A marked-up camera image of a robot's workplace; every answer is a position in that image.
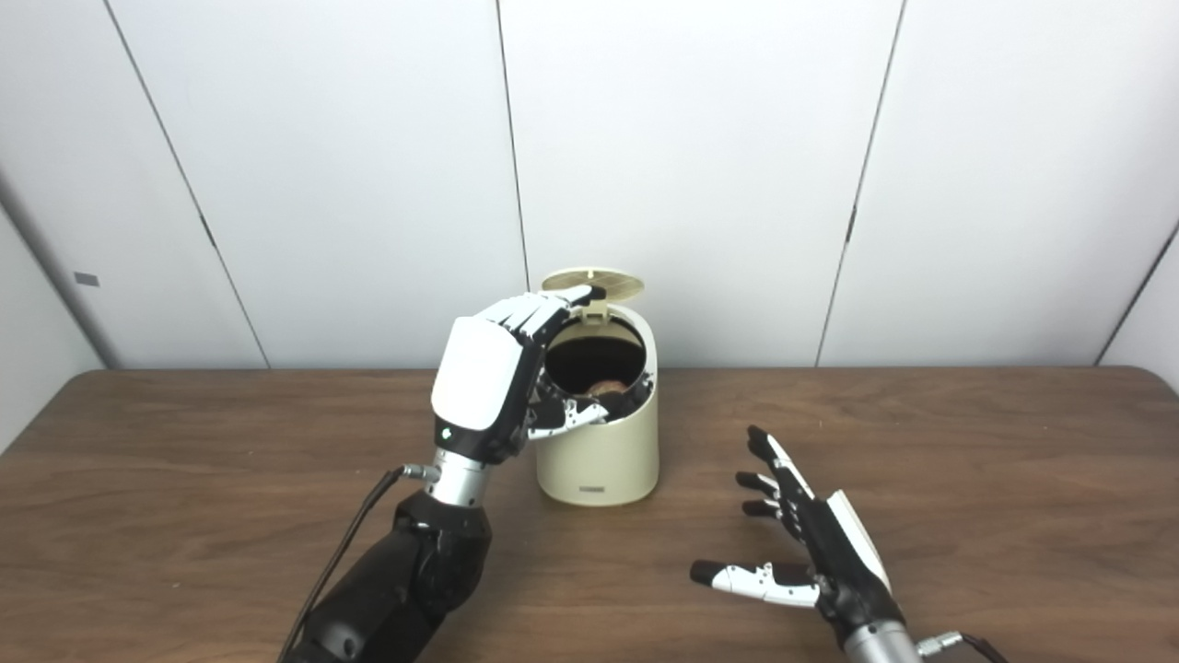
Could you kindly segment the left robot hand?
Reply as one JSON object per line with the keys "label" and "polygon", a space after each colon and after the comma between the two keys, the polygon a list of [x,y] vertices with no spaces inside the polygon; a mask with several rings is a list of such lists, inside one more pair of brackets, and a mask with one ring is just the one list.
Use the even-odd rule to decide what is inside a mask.
{"label": "left robot hand", "polygon": [[600,424],[594,396],[564,396],[544,374],[547,347],[578,309],[601,301],[598,285],[500,298],[456,319],[432,390],[439,449],[498,465],[535,436]]}

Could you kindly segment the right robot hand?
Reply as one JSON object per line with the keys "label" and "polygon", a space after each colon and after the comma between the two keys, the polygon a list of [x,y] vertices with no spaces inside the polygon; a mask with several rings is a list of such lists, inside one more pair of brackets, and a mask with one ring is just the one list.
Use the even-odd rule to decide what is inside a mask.
{"label": "right robot hand", "polygon": [[880,551],[847,494],[841,490],[814,494],[788,451],[758,425],[747,427],[747,449],[766,462],[768,471],[737,471],[740,487],[762,494],[742,503],[742,513],[779,523],[806,553],[806,562],[693,562],[691,580],[782,608],[814,610],[834,629],[838,646],[862,631],[905,625]]}

